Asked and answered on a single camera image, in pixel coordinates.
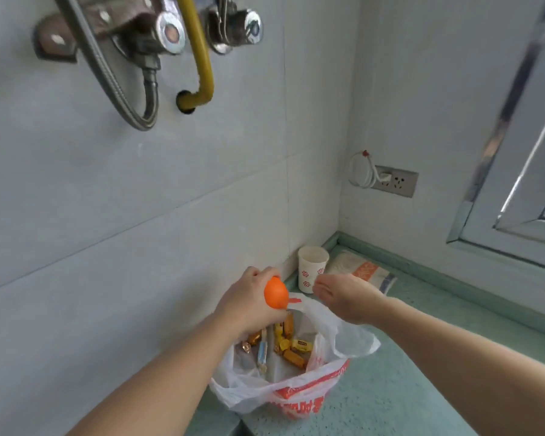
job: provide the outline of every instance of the white tile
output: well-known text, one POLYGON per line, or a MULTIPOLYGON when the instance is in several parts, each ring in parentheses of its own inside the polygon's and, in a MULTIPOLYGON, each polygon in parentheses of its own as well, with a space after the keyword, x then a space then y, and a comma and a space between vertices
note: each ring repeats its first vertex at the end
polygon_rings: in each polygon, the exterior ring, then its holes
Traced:
POLYGON ((285 0, 289 153, 346 138, 360 0, 285 0))
POLYGON ((291 252, 306 243, 322 244, 336 230, 343 176, 337 146, 305 149, 288 159, 291 252))
POLYGON ((0 434, 62 434, 288 257, 286 161, 0 288, 0 434))
MULTIPOLYGON (((242 5, 264 18, 263 42, 211 53, 214 99, 192 116, 174 102, 197 88, 191 52, 162 57, 160 116, 142 133, 81 57, 35 57, 29 31, 53 0, 0 0, 0 284, 286 156, 282 0, 242 5)), ((104 50, 141 110, 140 72, 104 50)))

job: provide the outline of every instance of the plastic bag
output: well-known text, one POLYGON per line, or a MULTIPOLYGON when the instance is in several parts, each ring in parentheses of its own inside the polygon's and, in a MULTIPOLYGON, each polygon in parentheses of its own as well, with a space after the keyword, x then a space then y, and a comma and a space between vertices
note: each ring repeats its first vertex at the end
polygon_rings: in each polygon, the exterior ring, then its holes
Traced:
POLYGON ((352 252, 343 251, 330 263, 325 271, 327 274, 353 274, 387 295, 397 277, 382 267, 368 262, 352 252))
POLYGON ((368 329, 344 322, 303 294, 291 293, 289 309, 295 315, 296 337, 316 334, 305 373, 272 352, 272 333, 268 334, 271 351, 265 377, 258 375, 256 365, 243 365, 237 346, 233 346, 209 384, 230 410, 248 413, 264 403, 274 403, 291 417, 306 418, 319 412, 325 395, 347 369, 349 358, 369 355, 379 348, 378 339, 368 329))

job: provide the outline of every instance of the hand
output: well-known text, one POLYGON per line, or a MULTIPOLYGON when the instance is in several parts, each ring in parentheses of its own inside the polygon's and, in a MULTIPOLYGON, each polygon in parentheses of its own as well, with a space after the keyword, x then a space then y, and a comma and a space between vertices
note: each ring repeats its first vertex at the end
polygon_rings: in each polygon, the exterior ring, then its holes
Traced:
POLYGON ((286 310, 273 309, 264 300, 264 287, 274 276, 280 277, 276 268, 268 267, 261 272, 250 266, 218 303, 214 313, 225 316, 236 327, 238 337, 286 318, 286 310))
POLYGON ((342 320, 377 327, 388 300, 375 286, 352 274, 320 275, 312 291, 342 320))

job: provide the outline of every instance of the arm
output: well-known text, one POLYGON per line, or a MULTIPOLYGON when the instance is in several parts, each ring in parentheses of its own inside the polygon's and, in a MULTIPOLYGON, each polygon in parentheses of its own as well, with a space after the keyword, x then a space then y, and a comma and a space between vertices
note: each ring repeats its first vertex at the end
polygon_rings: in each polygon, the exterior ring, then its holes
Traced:
POLYGON ((479 434, 545 434, 545 365, 351 274, 320 276, 313 290, 343 320, 382 329, 479 434))
POLYGON ((182 435, 226 350, 286 316, 264 301, 264 286, 278 275, 273 268, 249 267, 183 343, 119 386, 69 436, 182 435))

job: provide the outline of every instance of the electrical outlet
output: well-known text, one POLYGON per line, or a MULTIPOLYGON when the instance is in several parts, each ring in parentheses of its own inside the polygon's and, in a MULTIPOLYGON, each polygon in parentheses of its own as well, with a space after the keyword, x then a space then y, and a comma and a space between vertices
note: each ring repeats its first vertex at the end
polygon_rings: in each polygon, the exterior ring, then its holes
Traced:
POLYGON ((418 182, 418 173, 407 170, 397 170, 391 167, 382 167, 376 165, 379 175, 391 174, 392 180, 390 182, 377 181, 371 188, 374 190, 381 190, 388 193, 399 194, 404 197, 412 197, 418 182))

